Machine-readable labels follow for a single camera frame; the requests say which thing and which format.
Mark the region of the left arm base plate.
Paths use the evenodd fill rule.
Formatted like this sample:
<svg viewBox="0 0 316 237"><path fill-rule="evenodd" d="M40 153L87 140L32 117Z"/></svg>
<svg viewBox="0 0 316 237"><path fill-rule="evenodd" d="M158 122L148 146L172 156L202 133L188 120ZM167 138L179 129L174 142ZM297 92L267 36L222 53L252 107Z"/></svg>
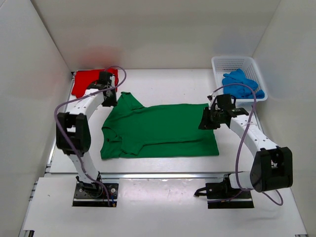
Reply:
<svg viewBox="0 0 316 237"><path fill-rule="evenodd" d="M103 183L107 192L99 184L83 183L76 177L77 183L73 196L74 207L116 207L119 183Z"/></svg>

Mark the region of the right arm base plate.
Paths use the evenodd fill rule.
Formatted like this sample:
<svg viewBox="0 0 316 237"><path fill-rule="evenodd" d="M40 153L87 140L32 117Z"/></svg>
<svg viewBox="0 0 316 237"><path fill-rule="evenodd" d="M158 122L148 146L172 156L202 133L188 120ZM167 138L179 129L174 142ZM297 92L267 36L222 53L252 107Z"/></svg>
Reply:
<svg viewBox="0 0 316 237"><path fill-rule="evenodd" d="M195 191L194 196L206 197L208 209L252 209L250 191L232 188L228 175L218 181L207 181L205 186Z"/></svg>

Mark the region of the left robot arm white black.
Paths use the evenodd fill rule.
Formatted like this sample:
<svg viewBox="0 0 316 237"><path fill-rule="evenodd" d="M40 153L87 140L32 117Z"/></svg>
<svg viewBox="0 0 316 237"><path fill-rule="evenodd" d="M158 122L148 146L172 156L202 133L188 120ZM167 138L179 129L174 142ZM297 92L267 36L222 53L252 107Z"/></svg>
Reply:
<svg viewBox="0 0 316 237"><path fill-rule="evenodd" d="M81 188L93 197L101 195L103 184L101 175L89 154L91 135L88 120L97 107L117 105L117 90L104 91L104 89L114 87L118 85L118 82L118 70L113 68L76 72L71 94L77 101L74 101L66 112L57 114L61 127L80 154L80 158L73 151L59 127L56 127L56 146L71 159L78 172L77 181Z"/></svg>

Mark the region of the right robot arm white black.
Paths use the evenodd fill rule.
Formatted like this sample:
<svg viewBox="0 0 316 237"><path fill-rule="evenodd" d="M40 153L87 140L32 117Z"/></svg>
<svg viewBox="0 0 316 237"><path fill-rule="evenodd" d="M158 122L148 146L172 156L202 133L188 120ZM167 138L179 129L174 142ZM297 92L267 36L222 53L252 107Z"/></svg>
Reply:
<svg viewBox="0 0 316 237"><path fill-rule="evenodd" d="M252 115L244 108L236 107L236 99L223 94L207 97L210 105L203 109L199 129L215 130L225 124L241 139L253 155L250 171L228 175L221 186L222 194L234 197L239 190L255 190L259 193L290 188L293 185L292 152L270 140L251 120Z"/></svg>

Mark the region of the green t shirt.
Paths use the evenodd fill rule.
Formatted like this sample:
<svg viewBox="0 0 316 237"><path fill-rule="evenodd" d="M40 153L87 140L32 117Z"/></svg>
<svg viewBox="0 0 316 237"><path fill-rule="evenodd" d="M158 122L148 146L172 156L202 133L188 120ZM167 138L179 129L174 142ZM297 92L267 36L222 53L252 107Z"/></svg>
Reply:
<svg viewBox="0 0 316 237"><path fill-rule="evenodd" d="M103 123L101 159L218 156L212 130L198 128L208 104L143 106L130 92Z"/></svg>

